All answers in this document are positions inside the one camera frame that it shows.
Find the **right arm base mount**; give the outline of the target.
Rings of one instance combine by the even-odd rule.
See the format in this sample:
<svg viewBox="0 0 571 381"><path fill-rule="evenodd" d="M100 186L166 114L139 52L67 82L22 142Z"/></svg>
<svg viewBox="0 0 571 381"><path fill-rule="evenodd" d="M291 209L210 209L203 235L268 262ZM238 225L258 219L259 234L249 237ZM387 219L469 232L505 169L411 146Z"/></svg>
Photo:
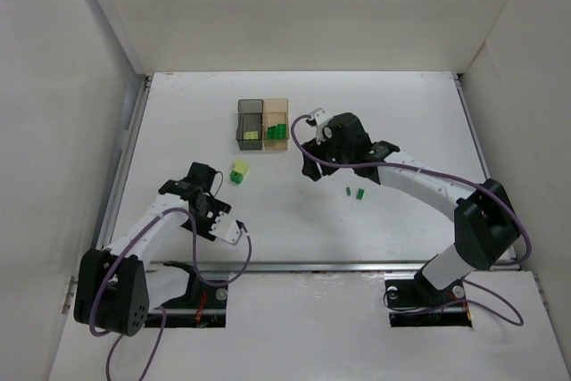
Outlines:
<svg viewBox="0 0 571 381"><path fill-rule="evenodd" d="M460 279L443 290L414 278L385 281L383 303L391 327L472 327Z"/></svg>

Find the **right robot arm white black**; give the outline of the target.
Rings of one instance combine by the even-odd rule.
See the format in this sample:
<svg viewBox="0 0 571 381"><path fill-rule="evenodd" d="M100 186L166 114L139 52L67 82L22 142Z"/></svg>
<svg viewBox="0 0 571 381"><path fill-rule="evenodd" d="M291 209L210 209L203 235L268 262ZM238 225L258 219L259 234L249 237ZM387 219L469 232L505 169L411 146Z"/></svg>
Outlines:
<svg viewBox="0 0 571 381"><path fill-rule="evenodd" d="M314 138L296 143L302 153L303 176L318 181L351 169L361 178L418 199L453 224L454 241L449 247L413 278L386 283L390 309L435 311L464 302L469 274L490 269L519 238L529 238L500 182L487 179L477 184L432 170L397 145L373 141L350 112L330 115L317 109L301 119L315 129Z"/></svg>

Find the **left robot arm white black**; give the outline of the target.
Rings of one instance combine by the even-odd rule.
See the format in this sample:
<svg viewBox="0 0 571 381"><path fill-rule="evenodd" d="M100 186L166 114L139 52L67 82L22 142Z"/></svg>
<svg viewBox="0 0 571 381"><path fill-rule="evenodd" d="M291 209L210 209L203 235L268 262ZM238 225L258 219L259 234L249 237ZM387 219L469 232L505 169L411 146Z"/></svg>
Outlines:
<svg viewBox="0 0 571 381"><path fill-rule="evenodd" d="M90 249L81 258L74 319L93 336L133 336L150 312L172 300L195 299L199 281L194 268L171 261L149 270L153 258L177 232L222 238L220 223L231 206L197 186L167 181L145 214L115 242Z"/></svg>

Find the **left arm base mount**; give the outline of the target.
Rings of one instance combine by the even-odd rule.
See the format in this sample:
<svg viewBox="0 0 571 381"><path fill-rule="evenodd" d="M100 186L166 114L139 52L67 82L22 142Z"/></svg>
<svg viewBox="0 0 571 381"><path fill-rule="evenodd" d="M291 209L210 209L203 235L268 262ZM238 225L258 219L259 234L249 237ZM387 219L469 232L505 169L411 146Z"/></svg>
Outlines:
<svg viewBox="0 0 571 381"><path fill-rule="evenodd" d="M164 263L164 268L146 271L149 294L145 328L161 325L161 308L166 311L166 328L219 328L226 326L228 287L223 278L205 284L190 264Z"/></svg>

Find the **light green sloped lego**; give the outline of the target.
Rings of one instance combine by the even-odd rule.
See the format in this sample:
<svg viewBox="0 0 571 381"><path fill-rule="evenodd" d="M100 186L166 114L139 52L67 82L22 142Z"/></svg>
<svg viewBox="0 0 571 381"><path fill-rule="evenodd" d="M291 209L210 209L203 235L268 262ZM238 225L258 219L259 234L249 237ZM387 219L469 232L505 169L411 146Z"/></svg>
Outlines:
<svg viewBox="0 0 571 381"><path fill-rule="evenodd" d="M259 134L257 131L248 131L244 133L244 140L257 140Z"/></svg>

